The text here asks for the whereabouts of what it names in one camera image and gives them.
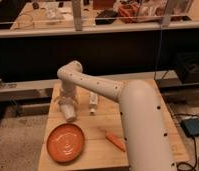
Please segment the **cream gripper fingers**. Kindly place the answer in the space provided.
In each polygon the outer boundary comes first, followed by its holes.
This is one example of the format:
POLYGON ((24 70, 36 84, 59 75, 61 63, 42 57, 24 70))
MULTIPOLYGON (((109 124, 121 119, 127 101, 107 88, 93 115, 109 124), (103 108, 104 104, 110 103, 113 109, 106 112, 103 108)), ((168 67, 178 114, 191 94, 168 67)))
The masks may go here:
POLYGON ((76 106, 78 104, 78 100, 76 97, 57 96, 54 98, 54 102, 57 102, 59 105, 71 104, 73 106, 76 106))

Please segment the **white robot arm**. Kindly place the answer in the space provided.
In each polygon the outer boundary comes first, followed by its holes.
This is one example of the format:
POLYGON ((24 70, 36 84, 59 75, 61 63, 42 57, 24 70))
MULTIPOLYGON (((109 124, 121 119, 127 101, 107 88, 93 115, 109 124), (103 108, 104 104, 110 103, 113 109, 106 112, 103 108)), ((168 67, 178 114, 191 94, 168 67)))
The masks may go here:
POLYGON ((78 61, 60 67, 57 76, 61 80, 59 105, 67 121, 76 119, 76 86, 119 104, 130 171, 177 171, 160 99, 149 83, 83 74, 78 61))

